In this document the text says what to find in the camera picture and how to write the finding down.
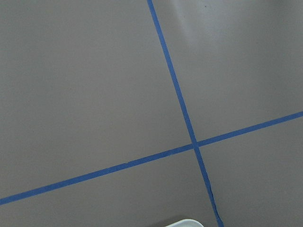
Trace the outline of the cream plastic tray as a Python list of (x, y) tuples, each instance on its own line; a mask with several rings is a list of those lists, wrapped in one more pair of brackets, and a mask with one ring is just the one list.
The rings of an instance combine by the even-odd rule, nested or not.
[(183, 219), (165, 227), (204, 227), (200, 222), (194, 219)]

